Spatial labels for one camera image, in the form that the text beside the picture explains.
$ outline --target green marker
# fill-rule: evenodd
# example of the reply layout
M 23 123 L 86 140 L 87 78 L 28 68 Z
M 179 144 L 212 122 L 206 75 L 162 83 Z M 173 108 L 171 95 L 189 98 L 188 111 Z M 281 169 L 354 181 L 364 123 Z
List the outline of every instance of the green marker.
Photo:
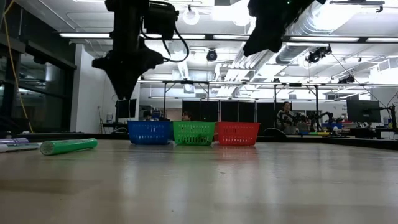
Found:
M 92 149 L 98 145 L 97 139 L 76 139 L 65 141 L 46 141 L 40 147 L 45 156 L 63 154 L 83 149 Z

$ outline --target ventilation duct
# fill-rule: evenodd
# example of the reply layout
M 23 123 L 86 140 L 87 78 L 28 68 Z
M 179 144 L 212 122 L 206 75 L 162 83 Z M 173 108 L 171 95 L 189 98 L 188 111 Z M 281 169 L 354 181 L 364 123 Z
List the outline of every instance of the ventilation duct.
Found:
M 330 35 L 348 22 L 360 9 L 360 6 L 342 6 L 330 4 L 330 0 L 322 5 L 315 1 L 308 7 L 300 19 L 287 29 L 287 35 Z M 306 46 L 286 46 L 279 53 L 276 62 L 289 64 L 297 56 L 306 51 Z

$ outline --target ceiling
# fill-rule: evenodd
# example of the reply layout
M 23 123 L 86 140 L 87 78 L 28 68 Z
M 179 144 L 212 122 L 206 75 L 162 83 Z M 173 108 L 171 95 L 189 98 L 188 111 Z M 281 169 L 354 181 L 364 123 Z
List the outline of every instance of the ceiling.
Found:
M 111 32 L 113 29 L 113 13 L 108 12 L 103 3 L 76 2 L 74 0 L 16 0 L 16 2 L 59 32 Z M 246 26 L 236 25 L 236 21 L 247 19 L 245 5 L 247 2 L 248 0 L 238 2 L 238 4 L 243 4 L 239 7 L 242 12 L 232 14 L 225 13 L 227 6 L 215 6 L 214 0 L 202 0 L 202 5 L 199 7 L 192 6 L 200 15 L 198 23 L 193 26 L 188 25 L 183 18 L 183 12 L 187 10 L 186 4 L 176 4 L 176 8 L 181 11 L 177 29 L 182 34 L 249 34 L 250 24 Z M 398 4 L 394 4 L 397 1 L 385 0 L 385 2 L 384 10 L 381 13 L 376 13 L 379 6 L 356 7 L 355 13 L 350 12 L 352 16 L 327 35 L 398 37 Z M 334 14 L 330 10 L 323 12 L 325 16 L 321 20 L 322 26 L 325 26 L 325 23 L 339 20 L 342 15 L 348 13 L 351 9 L 350 7 L 340 8 L 340 11 Z M 90 42 L 79 40 L 77 42 L 85 44 L 86 50 L 95 57 L 102 57 L 112 49 L 112 40 L 91 40 Z M 164 57 L 168 57 L 161 41 L 147 40 L 146 44 L 149 48 L 163 54 Z M 206 70 L 214 72 L 217 64 L 231 63 L 235 59 L 237 60 L 244 42 L 188 40 L 187 44 L 191 51 L 191 56 L 187 60 L 187 68 L 190 71 Z M 218 61 L 206 61 L 205 58 L 209 49 L 216 49 Z M 397 44 L 331 44 L 335 58 L 328 55 L 319 63 L 308 67 L 304 58 L 311 49 L 314 48 L 308 48 L 301 55 L 295 57 L 291 63 L 274 72 L 271 77 L 280 78 L 283 82 L 327 82 L 331 80 L 330 77 L 338 74 L 344 75 L 346 69 L 350 71 L 353 69 L 356 77 L 366 78 L 369 76 L 371 67 L 389 57 L 398 56 Z M 262 62 L 264 60 L 259 60 L 255 63 L 256 66 L 252 68 L 256 71 L 256 77 L 262 77 L 261 72 L 269 71 L 269 68 L 271 68 L 266 67 L 261 70 L 262 66 L 272 66 L 275 63 L 271 61 Z M 176 63 L 165 63 L 159 65 L 155 70 L 148 71 L 146 75 L 171 74 L 173 70 L 178 70 Z

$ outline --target plastic basket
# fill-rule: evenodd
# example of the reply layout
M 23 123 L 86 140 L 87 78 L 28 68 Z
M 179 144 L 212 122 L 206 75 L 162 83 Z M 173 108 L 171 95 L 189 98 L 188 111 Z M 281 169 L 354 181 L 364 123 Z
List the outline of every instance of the plastic basket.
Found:
M 219 122 L 218 142 L 222 146 L 253 146 L 260 123 Z
M 176 144 L 209 146 L 213 142 L 214 122 L 174 121 Z
M 168 144 L 170 139 L 169 121 L 128 121 L 132 144 Z

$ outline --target blue basket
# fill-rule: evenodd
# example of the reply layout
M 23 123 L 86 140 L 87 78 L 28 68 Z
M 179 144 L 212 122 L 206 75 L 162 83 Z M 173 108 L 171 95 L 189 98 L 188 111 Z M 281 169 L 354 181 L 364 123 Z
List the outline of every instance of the blue basket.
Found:
M 132 144 L 168 144 L 171 122 L 169 121 L 128 121 Z

